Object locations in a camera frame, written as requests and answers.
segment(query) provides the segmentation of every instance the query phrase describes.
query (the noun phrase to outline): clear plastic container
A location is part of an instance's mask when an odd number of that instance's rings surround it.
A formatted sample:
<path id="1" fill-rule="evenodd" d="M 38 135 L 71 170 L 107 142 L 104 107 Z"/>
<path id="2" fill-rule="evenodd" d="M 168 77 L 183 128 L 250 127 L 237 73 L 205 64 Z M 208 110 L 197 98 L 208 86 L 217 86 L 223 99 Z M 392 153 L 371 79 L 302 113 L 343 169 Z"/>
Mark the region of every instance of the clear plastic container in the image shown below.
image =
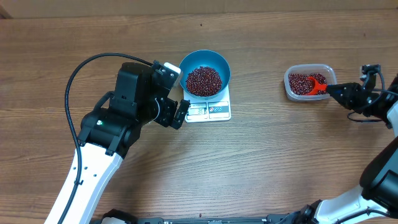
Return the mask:
<path id="1" fill-rule="evenodd" d="M 336 75 L 330 66 L 324 64 L 306 64 L 306 65 L 294 65 L 291 66 L 285 73 L 285 89 L 287 98 L 292 101 L 314 101 L 314 100 L 324 100 L 330 97 L 329 94 L 315 95 L 315 96 L 305 96 L 297 95 L 292 92 L 289 84 L 289 74 L 298 73 L 309 75 L 311 73 L 321 73 L 327 80 L 328 85 L 336 85 Z"/>

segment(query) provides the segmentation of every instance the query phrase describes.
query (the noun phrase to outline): red scoop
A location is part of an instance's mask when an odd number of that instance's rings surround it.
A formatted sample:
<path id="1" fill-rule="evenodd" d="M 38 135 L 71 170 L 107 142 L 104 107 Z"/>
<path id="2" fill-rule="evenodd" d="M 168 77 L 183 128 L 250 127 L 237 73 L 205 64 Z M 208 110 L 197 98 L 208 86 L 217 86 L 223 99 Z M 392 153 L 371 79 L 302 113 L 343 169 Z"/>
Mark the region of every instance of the red scoop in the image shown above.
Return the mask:
<path id="1" fill-rule="evenodd" d="M 307 79 L 314 81 L 315 85 L 313 90 L 306 95 L 316 95 L 319 90 L 326 91 L 327 84 L 319 84 L 318 81 L 314 77 L 307 77 Z"/>

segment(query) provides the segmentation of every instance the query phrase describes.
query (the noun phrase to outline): wood grain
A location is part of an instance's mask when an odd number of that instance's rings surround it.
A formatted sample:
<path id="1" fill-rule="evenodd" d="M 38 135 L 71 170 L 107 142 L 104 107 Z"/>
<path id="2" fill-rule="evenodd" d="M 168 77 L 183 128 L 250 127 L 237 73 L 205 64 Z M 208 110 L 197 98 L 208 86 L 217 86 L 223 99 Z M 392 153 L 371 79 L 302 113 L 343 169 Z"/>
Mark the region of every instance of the wood grain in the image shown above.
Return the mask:
<path id="1" fill-rule="evenodd" d="M 6 18 L 395 9 L 396 0 L 1 0 Z"/>
<path id="2" fill-rule="evenodd" d="M 73 157 L 65 85 L 101 52 L 178 65 L 194 50 L 215 50 L 233 72 L 233 117 L 178 131 L 145 126 L 95 217 L 112 208 L 165 218 L 299 210 L 357 185 L 393 138 L 383 124 L 349 122 L 333 100 L 289 101 L 282 80 L 292 65 L 326 63 L 340 83 L 357 82 L 362 64 L 380 63 L 390 83 L 398 72 L 397 10 L 5 19 L 0 27 L 0 223 L 47 217 Z M 114 89 L 125 61 L 101 58 L 78 74 L 70 95 L 76 127 Z"/>

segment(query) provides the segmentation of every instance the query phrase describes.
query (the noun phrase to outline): red beans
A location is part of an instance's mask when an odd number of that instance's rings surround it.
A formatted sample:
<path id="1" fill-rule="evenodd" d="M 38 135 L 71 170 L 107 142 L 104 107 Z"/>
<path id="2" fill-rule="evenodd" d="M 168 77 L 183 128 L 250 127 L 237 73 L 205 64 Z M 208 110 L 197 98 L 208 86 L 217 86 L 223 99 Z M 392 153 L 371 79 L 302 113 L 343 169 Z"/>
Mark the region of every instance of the red beans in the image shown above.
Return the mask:
<path id="1" fill-rule="evenodd" d="M 304 74 L 289 74 L 289 85 L 292 92 L 297 95 L 306 95 L 313 90 L 314 82 L 308 80 L 307 77 L 314 77 L 319 84 L 327 84 L 326 78 L 320 73 Z M 317 95 L 327 94 L 326 91 L 318 91 Z"/>
<path id="2" fill-rule="evenodd" d="M 218 72 L 210 67 L 196 68 L 187 78 L 187 90 L 196 96 L 213 96 L 221 90 L 222 84 Z"/>

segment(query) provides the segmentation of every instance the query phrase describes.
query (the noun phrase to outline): black cable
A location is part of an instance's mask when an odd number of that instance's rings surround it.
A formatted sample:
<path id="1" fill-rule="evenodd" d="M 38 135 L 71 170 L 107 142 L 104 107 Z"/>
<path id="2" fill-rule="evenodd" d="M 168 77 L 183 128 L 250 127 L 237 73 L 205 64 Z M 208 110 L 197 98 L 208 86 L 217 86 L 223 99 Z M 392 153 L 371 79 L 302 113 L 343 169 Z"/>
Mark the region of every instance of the black cable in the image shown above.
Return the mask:
<path id="1" fill-rule="evenodd" d="M 398 93 L 394 93 L 393 91 L 389 91 L 389 90 L 373 89 L 372 91 L 379 91 L 379 92 L 382 92 L 382 93 L 389 93 L 389 94 L 392 94 L 394 96 L 398 96 Z"/>
<path id="2" fill-rule="evenodd" d="M 65 206 L 65 209 L 62 212 L 62 215 L 58 221 L 58 224 L 62 224 L 63 220 L 65 219 L 70 205 L 72 204 L 73 198 L 75 197 L 76 191 L 77 191 L 77 187 L 80 184 L 80 177 L 81 177 L 81 150 L 80 150 L 80 145 L 79 142 L 77 140 L 77 136 L 76 136 L 76 131 L 75 131 L 75 127 L 73 126 L 72 123 L 72 118 L 70 116 L 70 112 L 69 112 L 69 91 L 70 91 L 70 86 L 72 85 L 72 81 L 75 78 L 76 74 L 79 72 L 79 70 L 85 66 L 88 62 L 100 58 L 100 57 L 105 57 L 105 56 L 116 56 L 116 57 L 124 57 L 124 58 L 128 58 L 128 59 L 132 59 L 132 60 L 136 60 L 138 62 L 144 63 L 146 65 L 152 66 L 153 64 L 150 62 L 147 62 L 141 58 L 137 58 L 134 56 L 130 56 L 130 55 L 126 55 L 126 54 L 121 54 L 121 53 L 103 53 L 103 54 L 98 54 L 98 55 L 94 55 L 88 59 L 86 59 L 84 62 L 82 62 L 81 64 L 79 64 L 79 66 L 77 66 L 77 68 L 73 71 L 72 75 L 69 78 L 68 84 L 67 84 L 67 89 L 65 90 L 65 112 L 67 114 L 67 120 L 68 120 L 68 124 L 69 124 L 69 128 L 70 128 L 70 132 L 72 133 L 72 138 L 73 141 L 75 142 L 75 146 L 76 146 L 76 154 L 77 154 L 77 175 L 76 175 L 76 181 L 75 181 L 75 185 L 73 186 L 72 192 L 70 194 L 69 200 L 67 205 Z"/>
<path id="3" fill-rule="evenodd" d="M 338 220 L 335 224 L 341 224 L 343 222 L 347 222 L 350 219 L 356 218 L 356 217 L 364 215 L 364 214 L 368 214 L 368 216 L 369 216 L 370 213 L 377 213 L 377 214 L 383 215 L 383 216 L 388 217 L 388 218 L 397 219 L 397 217 L 393 217 L 392 215 L 390 215 L 388 213 L 385 213 L 385 212 L 380 212 L 380 211 L 375 210 L 375 209 L 366 209 L 366 210 L 363 210 L 362 212 L 358 212 L 358 213 L 355 213 L 353 215 L 350 215 L 350 216 L 348 216 L 348 217 L 346 217 L 346 218 L 344 218 L 342 220 Z"/>

